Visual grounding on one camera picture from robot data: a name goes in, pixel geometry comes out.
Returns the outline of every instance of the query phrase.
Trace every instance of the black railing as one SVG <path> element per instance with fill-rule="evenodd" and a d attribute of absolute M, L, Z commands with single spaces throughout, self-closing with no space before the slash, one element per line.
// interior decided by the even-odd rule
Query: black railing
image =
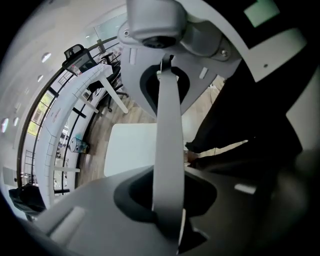
<path fill-rule="evenodd" d="M 109 38 L 109 39 L 106 39 L 104 41 L 101 41 L 101 42 L 98 42 L 97 44 L 95 45 L 92 45 L 91 47 L 88 48 L 89 51 L 92 51 L 93 49 L 107 43 L 107 42 L 110 42 L 114 39 L 116 39 L 117 37 L 112 37 L 112 38 Z M 112 47 L 114 47 L 115 45 L 117 45 L 119 43 L 116 43 L 110 47 L 108 47 L 107 49 L 110 49 Z M 96 54 L 94 57 L 98 56 L 102 54 L 101 52 L 99 52 L 98 54 Z M 45 84 L 45 86 L 42 88 L 42 90 L 40 91 L 40 93 L 37 95 L 35 101 L 33 102 L 27 116 L 26 116 L 26 119 L 25 119 L 25 122 L 23 124 L 23 127 L 22 127 L 22 131 L 21 131 L 21 137 L 20 137 L 20 140 L 19 140 L 19 144 L 18 144 L 18 150 L 17 150 L 17 164 L 16 164 L 16 176 L 17 176 L 17 185 L 18 187 L 21 187 L 22 186 L 22 179 L 21 179 L 21 170 L 22 170 L 22 155 L 23 155 L 23 150 L 24 150 L 24 144 L 25 144 L 25 139 L 26 139 L 26 135 L 27 135 L 27 132 L 28 132 L 28 127 L 29 127 L 29 123 L 31 122 L 32 120 L 32 117 L 34 115 L 34 112 L 36 111 L 37 107 L 38 107 L 38 104 L 40 103 L 42 97 L 46 94 L 46 92 L 51 88 L 52 84 L 58 79 L 58 77 L 64 72 L 65 70 L 63 68 L 60 68 L 50 79 L 49 81 Z M 37 134 L 35 136 L 35 141 L 34 141 L 34 145 L 33 145 L 33 151 L 32 151 L 32 164 L 31 164 L 31 180 L 33 182 L 33 172 L 34 172 L 34 158 L 35 158 L 35 151 L 36 151 L 36 145 L 37 145 L 37 141 L 38 141 L 38 138 L 39 138 L 39 134 L 40 134 L 40 130 L 43 126 L 43 123 L 44 123 L 44 120 L 53 104 L 53 102 L 55 101 L 55 99 L 57 98 L 56 95 L 58 95 L 60 93 L 60 91 L 63 89 L 63 87 L 69 82 L 69 80 L 73 77 L 73 75 L 71 75 L 64 83 L 63 85 L 61 86 L 61 88 L 56 92 L 54 93 L 54 97 L 50 103 L 50 105 L 48 106 L 48 108 L 46 109 L 45 111 L 45 114 L 43 115 L 43 118 L 40 122 L 40 125 L 39 125 L 39 128 L 38 128 L 38 131 L 37 131 Z M 78 119 L 79 119 L 79 116 L 77 117 L 72 129 L 71 129 L 71 132 L 73 131 Z M 67 141 L 67 144 L 69 144 L 70 142 L 70 138 L 71 138 L 71 134 L 69 135 L 69 138 L 68 138 L 68 141 Z M 62 163 L 62 166 L 64 167 L 65 166 L 65 162 L 66 162 L 66 154 L 67 154 L 67 149 L 65 150 L 65 153 L 64 153 L 64 157 L 63 157 L 63 163 Z"/>

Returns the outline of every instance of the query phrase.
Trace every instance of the window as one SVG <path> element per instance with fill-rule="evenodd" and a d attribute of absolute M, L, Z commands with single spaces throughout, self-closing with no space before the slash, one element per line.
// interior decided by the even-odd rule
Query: window
<path fill-rule="evenodd" d="M 54 99 L 54 96 L 49 91 L 47 91 L 43 95 L 42 99 L 40 100 L 38 106 L 34 111 L 31 122 L 29 123 L 28 131 L 27 131 L 29 134 L 33 136 L 37 136 L 39 125 L 41 124 L 41 121 L 44 118 L 45 113 L 53 99 Z"/>

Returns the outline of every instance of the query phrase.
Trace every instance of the curved white table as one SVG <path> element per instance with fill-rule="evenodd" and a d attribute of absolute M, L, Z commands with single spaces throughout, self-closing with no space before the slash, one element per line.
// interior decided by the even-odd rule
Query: curved white table
<path fill-rule="evenodd" d="M 122 111 L 128 113 L 128 109 L 106 79 L 106 77 L 112 73 L 112 67 L 110 65 L 98 64 L 73 79 L 65 85 L 43 122 L 35 148 L 34 170 L 41 196 L 47 208 L 53 204 L 55 199 L 54 170 L 68 171 L 67 168 L 55 168 L 56 151 L 60 136 L 76 102 L 81 99 L 84 103 L 89 104 L 82 97 L 85 89 L 93 82 L 99 80 Z M 69 171 L 76 172 L 79 170 L 69 168 Z"/>

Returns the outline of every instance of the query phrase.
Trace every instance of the bolt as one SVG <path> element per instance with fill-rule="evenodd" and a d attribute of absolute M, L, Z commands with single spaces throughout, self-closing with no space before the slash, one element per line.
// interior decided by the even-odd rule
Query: bolt
<path fill-rule="evenodd" d="M 225 50 L 225 49 L 222 49 L 221 50 L 221 55 L 223 56 L 223 57 L 227 57 L 228 56 L 228 51 L 227 50 Z"/>
<path fill-rule="evenodd" d="M 125 31 L 123 31 L 123 34 L 124 34 L 124 36 L 125 36 L 125 37 L 128 37 L 128 36 L 129 36 L 129 34 L 130 34 L 130 33 L 129 33 L 129 30 L 128 30 L 128 29 L 126 29 Z"/>

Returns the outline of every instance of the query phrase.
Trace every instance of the black mesh chair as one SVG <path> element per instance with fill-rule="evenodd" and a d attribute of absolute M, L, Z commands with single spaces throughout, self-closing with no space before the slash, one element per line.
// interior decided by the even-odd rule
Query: black mesh chair
<path fill-rule="evenodd" d="M 96 61 L 92 58 L 89 50 L 84 48 L 81 44 L 76 44 L 76 45 L 72 46 L 71 48 L 69 48 L 68 50 L 66 50 L 64 52 L 64 55 L 66 57 L 66 60 L 62 63 L 62 67 L 65 70 L 69 71 L 70 73 L 74 74 L 75 76 L 77 76 L 77 74 L 74 73 L 73 66 L 76 66 L 82 73 L 84 73 L 87 70 L 98 65 L 96 63 Z M 121 70 L 120 66 L 119 65 L 116 66 L 112 63 L 110 63 L 110 64 L 112 67 L 113 74 L 108 76 L 106 79 L 111 84 L 111 86 L 115 90 L 116 94 L 125 95 L 128 97 L 127 93 L 117 91 L 118 89 L 120 89 L 123 86 L 122 84 L 117 85 L 117 78 L 121 74 L 120 73 L 120 70 Z M 103 85 L 101 84 L 100 81 L 93 82 L 88 86 L 88 90 L 91 93 L 95 92 L 97 89 L 100 89 L 100 88 L 103 88 Z M 110 108 L 112 98 L 109 95 L 108 95 L 108 97 L 109 98 L 108 98 L 108 102 L 107 102 L 107 107 L 108 107 L 109 112 L 112 112 L 112 109 Z"/>

